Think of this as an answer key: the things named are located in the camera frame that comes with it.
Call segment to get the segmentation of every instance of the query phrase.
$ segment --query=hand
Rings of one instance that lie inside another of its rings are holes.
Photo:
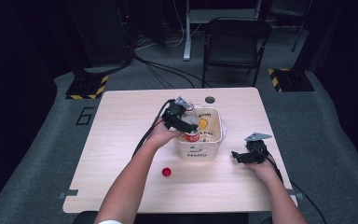
[[[157,125],[151,134],[147,137],[146,142],[153,143],[157,148],[167,144],[174,137],[178,137],[182,132],[169,131],[162,122],[162,118],[158,118]]]
[[[259,164],[247,163],[246,167],[255,171],[257,176],[263,181],[267,182],[271,178],[278,177],[275,171],[275,167],[269,162],[269,160],[264,160]]]

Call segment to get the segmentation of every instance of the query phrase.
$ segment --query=gray carpet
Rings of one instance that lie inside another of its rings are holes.
[[[274,30],[256,87],[291,179],[318,205],[328,223],[358,223],[358,153],[341,130],[329,95],[311,72],[307,72],[315,88],[311,92],[276,92],[269,77],[269,68],[293,66],[305,36],[306,33],[301,36],[297,51],[292,53],[293,32]],[[180,68],[201,77],[202,40],[193,41],[189,62],[183,61],[183,49],[184,42],[175,48],[152,45],[135,52],[145,60]],[[191,88],[183,78],[157,71],[176,89]],[[199,80],[188,78],[196,88],[200,88]],[[90,125],[76,125],[76,121],[86,106],[94,107],[88,112],[95,115],[100,99],[65,100],[72,80],[72,73],[55,79],[58,86],[55,104],[34,143],[0,194],[0,223],[72,223],[75,219],[76,214],[62,211],[63,200],[58,196],[70,186],[90,130]],[[214,87],[239,86],[210,84]],[[111,75],[105,88],[106,91],[153,89],[164,87],[143,63],[135,60]],[[322,223],[308,200],[299,201],[299,209],[309,223]],[[252,213],[249,223],[260,223],[269,215],[269,212]]]

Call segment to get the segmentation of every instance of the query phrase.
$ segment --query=yellow and black tape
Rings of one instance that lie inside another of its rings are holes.
[[[73,99],[73,100],[86,100],[86,99],[98,99],[103,94],[104,87],[106,86],[108,76],[104,77],[101,81],[101,85],[98,88],[98,90],[95,92],[95,94],[89,94],[89,95],[66,95],[66,99]]]
[[[281,69],[269,69],[268,70],[268,73],[269,73],[269,76],[271,77],[272,85],[274,86],[275,91],[282,91],[281,86],[280,86],[279,81],[278,81],[278,78],[277,78],[276,73],[275,73],[275,71],[277,71],[277,70],[278,71],[290,71],[290,69],[281,68]]]

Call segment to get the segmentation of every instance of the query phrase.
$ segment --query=forearm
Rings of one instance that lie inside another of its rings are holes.
[[[142,145],[107,192],[95,223],[111,219],[133,223],[157,149],[147,141]]]
[[[277,175],[270,176],[265,181],[265,184],[271,200],[271,213],[274,224],[307,223]]]

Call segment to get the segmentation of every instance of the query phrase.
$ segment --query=yellow sticker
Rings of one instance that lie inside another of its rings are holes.
[[[206,127],[208,127],[208,120],[200,119],[200,129],[204,129]]]

